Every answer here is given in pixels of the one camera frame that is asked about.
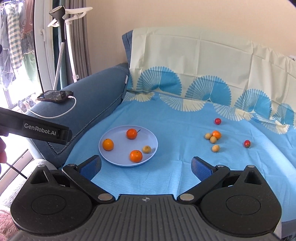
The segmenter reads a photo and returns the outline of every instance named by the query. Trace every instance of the fruit on plate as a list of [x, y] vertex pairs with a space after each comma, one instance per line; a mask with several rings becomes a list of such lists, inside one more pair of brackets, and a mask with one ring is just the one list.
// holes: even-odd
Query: fruit on plate
[[151, 152], [151, 147], [150, 146], [144, 146], [142, 151], [145, 153], [145, 154], [149, 154]]
[[213, 131], [212, 136], [216, 137], [216, 139], [219, 140], [222, 137], [222, 134], [218, 131]]
[[114, 148], [114, 142], [111, 139], [105, 139], [102, 143], [104, 150], [111, 151]]
[[137, 137], [138, 132], [135, 129], [128, 129], [126, 132], [126, 137], [133, 140]]
[[215, 119], [215, 124], [216, 124], [216, 125], [220, 125], [220, 124], [221, 124], [221, 122], [222, 122], [222, 121], [221, 121], [221, 119], [220, 119], [220, 118], [216, 118], [216, 119]]
[[211, 133], [205, 134], [205, 139], [209, 140], [211, 137], [212, 137], [212, 134]]
[[249, 140], [244, 141], [244, 147], [249, 148], [251, 145], [251, 142]]
[[130, 160], [132, 162], [138, 163], [142, 161], [143, 159], [143, 154], [139, 150], [133, 150], [130, 153]]
[[211, 137], [210, 142], [212, 144], [215, 144], [217, 142], [217, 138], [216, 137]]
[[213, 152], [218, 152], [220, 150], [220, 146], [219, 145], [214, 145], [213, 147], [212, 147], [212, 151]]

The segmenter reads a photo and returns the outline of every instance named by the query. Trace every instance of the round plate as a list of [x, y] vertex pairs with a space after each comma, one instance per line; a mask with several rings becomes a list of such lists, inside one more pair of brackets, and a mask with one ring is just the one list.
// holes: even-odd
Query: round plate
[[[128, 129], [136, 129], [138, 135], [136, 139], [130, 140], [126, 137]], [[105, 139], [111, 139], [114, 142], [114, 148], [106, 151], [102, 147]], [[144, 146], [150, 146], [152, 151], [149, 154], [142, 152]], [[101, 155], [110, 163], [121, 167], [134, 167], [148, 161], [155, 154], [158, 147], [156, 136], [146, 128], [140, 126], [118, 126], [106, 132], [99, 141], [99, 151]], [[140, 150], [143, 154], [142, 161], [134, 163], [129, 159], [130, 152]]]

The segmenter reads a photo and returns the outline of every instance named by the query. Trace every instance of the shoe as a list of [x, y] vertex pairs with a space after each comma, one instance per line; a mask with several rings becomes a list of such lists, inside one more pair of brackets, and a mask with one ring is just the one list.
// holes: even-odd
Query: shoe
[[25, 104], [22, 101], [19, 100], [17, 105], [22, 110], [22, 112], [24, 112], [24, 113], [27, 112], [27, 107], [25, 106]]
[[29, 104], [30, 108], [36, 105], [36, 103], [30, 97], [26, 98], [26, 102]]

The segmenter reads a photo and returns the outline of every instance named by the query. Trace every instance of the teal curtain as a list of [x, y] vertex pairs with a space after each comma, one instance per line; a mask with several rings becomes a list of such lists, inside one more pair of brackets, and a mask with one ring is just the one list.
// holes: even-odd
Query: teal curtain
[[[59, 6], [59, 5], [64, 5], [65, 4], [65, 0], [53, 0], [53, 8]], [[61, 28], [64, 26], [60, 26], [58, 28], [53, 28], [53, 47], [54, 47], [54, 67], [55, 67], [55, 71], [57, 70], [57, 61], [59, 58], [59, 48], [61, 45], [61, 33], [59, 28]], [[61, 70], [59, 72], [59, 83], [57, 86], [57, 89], [63, 89], [64, 87], [66, 87], [68, 85], [67, 83], [67, 72], [66, 72], [66, 57], [65, 57], [65, 51], [63, 53], [63, 58], [62, 58], [62, 64], [61, 64]]]

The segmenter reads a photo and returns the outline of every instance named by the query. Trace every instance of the wall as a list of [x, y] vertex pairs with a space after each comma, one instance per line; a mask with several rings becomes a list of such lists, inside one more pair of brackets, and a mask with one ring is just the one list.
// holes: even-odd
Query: wall
[[121, 35], [139, 27], [198, 26], [296, 56], [296, 8], [287, 0], [87, 0], [92, 73], [126, 62]]

